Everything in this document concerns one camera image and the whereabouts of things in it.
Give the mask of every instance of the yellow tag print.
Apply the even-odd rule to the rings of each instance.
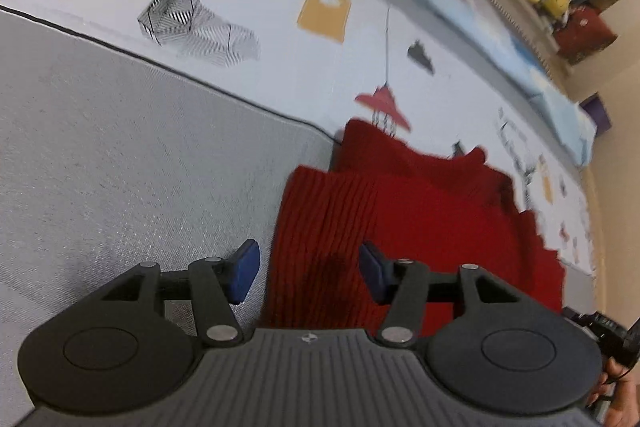
[[[538,158],[540,166],[540,175],[542,176],[542,187],[545,191],[545,199],[549,204],[554,204],[554,192],[551,188],[551,175],[549,174],[549,166],[546,164],[545,157],[541,154]]]
[[[350,9],[350,0],[305,0],[298,27],[342,43]]]

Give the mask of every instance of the fabric texture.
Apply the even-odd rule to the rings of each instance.
[[[476,148],[454,159],[420,155],[351,120],[335,172],[298,167],[278,217],[263,323],[277,328],[375,330],[386,307],[371,300],[358,247],[434,271],[476,263],[545,306],[561,308],[564,269],[545,250],[531,212],[519,213],[511,179]],[[429,304],[422,334],[452,319]]]

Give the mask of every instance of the circular joint cover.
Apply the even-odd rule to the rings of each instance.
[[[32,331],[20,346],[18,371],[36,400],[109,414],[171,393],[193,358],[187,334],[154,312],[136,302],[94,301]]]
[[[485,410],[543,415],[583,405],[600,376],[597,344],[539,306],[483,305],[430,340],[426,362],[445,387]]]

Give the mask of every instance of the red lamp print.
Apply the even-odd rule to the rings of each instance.
[[[373,125],[395,136],[398,126],[411,132],[411,124],[396,107],[396,99],[389,87],[389,8],[386,9],[385,60],[385,84],[377,87],[373,94],[360,93],[355,101],[373,111]]]

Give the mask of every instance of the purple object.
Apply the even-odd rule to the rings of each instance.
[[[580,107],[586,111],[591,117],[591,120],[596,124],[596,136],[600,136],[605,131],[611,129],[609,115],[598,93],[594,93],[586,100],[583,100],[580,103]]]

